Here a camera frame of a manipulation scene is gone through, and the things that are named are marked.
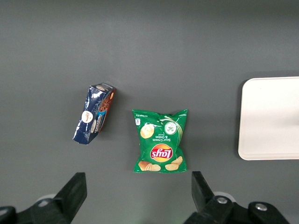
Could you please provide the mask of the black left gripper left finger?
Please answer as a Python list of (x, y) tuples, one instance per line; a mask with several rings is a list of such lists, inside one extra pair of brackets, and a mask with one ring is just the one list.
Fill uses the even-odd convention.
[(77, 172), (54, 195), (44, 196), (29, 208), (17, 212), (13, 206), (0, 208), (2, 224), (70, 224), (87, 197), (86, 176)]

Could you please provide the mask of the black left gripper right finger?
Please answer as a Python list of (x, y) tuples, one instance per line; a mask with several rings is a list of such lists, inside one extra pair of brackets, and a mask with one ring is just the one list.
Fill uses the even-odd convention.
[(192, 172), (192, 198), (197, 211), (185, 220), (186, 224), (289, 223), (272, 204), (257, 201), (244, 208), (230, 195), (216, 195), (200, 171)]

